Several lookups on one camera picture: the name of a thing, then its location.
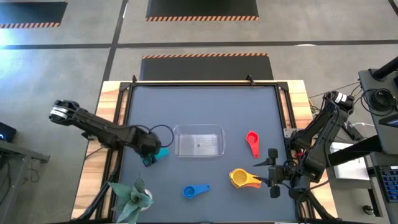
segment hazard striped tape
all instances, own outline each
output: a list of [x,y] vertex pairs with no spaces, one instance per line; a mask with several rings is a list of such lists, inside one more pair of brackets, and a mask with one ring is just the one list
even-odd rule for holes
[[49,28],[58,27],[59,22],[32,22],[23,24],[0,24],[0,29],[20,29],[20,28]]
[[145,58],[181,58],[181,57],[242,57],[242,56],[268,56],[267,53],[241,53],[241,54],[185,54],[185,55],[146,55]]
[[258,16],[151,16],[148,22],[178,21],[258,21]]

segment wooden board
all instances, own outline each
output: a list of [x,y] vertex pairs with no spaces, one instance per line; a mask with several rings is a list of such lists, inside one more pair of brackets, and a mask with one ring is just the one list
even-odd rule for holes
[[[138,81],[138,82],[151,83],[159,81]],[[188,81],[188,82],[209,82],[209,81]],[[225,82],[245,82],[245,81],[225,81]],[[289,84],[290,100],[292,102],[297,128],[303,129],[307,127],[307,125],[312,121],[312,114],[303,80],[285,80],[285,81],[267,80],[267,81],[256,81],[256,82],[287,82]],[[121,83],[120,81],[108,81],[103,83],[96,115],[104,119],[113,121],[120,83]],[[282,98],[282,106],[284,109],[284,116],[286,118],[286,124],[287,127],[289,128],[290,127],[289,112],[287,110],[284,94],[281,95],[281,98]],[[123,102],[124,102],[122,103],[123,112],[120,114],[119,122],[121,122],[124,118],[124,105],[126,99],[124,99]],[[95,151],[99,147],[100,145],[98,144],[98,142],[89,143],[87,154]],[[101,180],[104,171],[105,159],[106,159],[106,150],[103,149],[100,152],[93,154],[85,161],[80,177],[80,183],[78,186],[71,218],[77,218],[79,215],[81,215],[85,211],[86,207],[92,202],[95,195],[98,193],[101,187]],[[326,181],[327,179],[328,176],[325,172],[322,176],[320,183]],[[109,195],[110,195],[109,192],[105,198],[106,202],[109,201]],[[336,207],[333,200],[333,196],[331,194],[330,185],[326,184],[323,187],[317,188],[313,190],[313,193],[320,201],[320,203],[326,208],[326,210],[334,217],[337,217]],[[105,203],[104,207],[105,209],[103,217],[106,217],[107,215],[106,212],[108,211],[108,203]]]

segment transparent bin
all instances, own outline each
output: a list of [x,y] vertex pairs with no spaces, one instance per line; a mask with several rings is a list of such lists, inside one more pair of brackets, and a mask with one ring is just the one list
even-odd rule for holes
[[177,125],[175,154],[180,157],[215,157],[224,154],[224,129],[217,124]]

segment green plant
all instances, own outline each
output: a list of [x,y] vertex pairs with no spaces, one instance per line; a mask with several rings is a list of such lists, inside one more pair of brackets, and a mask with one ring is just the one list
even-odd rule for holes
[[133,188],[124,184],[110,182],[108,184],[122,201],[121,204],[112,208],[114,211],[122,211],[116,223],[128,219],[129,224],[135,224],[141,209],[154,203],[145,193],[145,183],[140,177],[135,181]]

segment gray floor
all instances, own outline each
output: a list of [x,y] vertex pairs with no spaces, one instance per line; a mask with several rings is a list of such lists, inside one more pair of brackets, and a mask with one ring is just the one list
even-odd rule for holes
[[[145,22],[146,2],[129,2],[119,43],[398,39],[398,17],[388,0],[257,0],[256,22],[171,23]],[[121,3],[70,0],[60,27],[0,29],[0,46],[110,44]],[[398,45],[118,49],[110,80],[139,76],[144,55],[245,52],[268,53],[276,80],[304,80],[312,96],[355,82],[359,70],[380,67],[397,56]],[[16,143],[51,155],[47,165],[34,164],[40,182],[24,185],[10,223],[70,218],[87,141],[77,128],[52,124],[47,116],[56,99],[75,100],[95,111],[108,54],[109,49],[0,50],[0,121],[18,129]],[[312,100],[321,103],[320,96]],[[372,123],[360,106],[349,120]],[[358,129],[367,137],[375,134],[368,126]],[[369,203],[365,190],[332,182],[332,191],[341,218],[386,222],[367,220],[361,211]]]

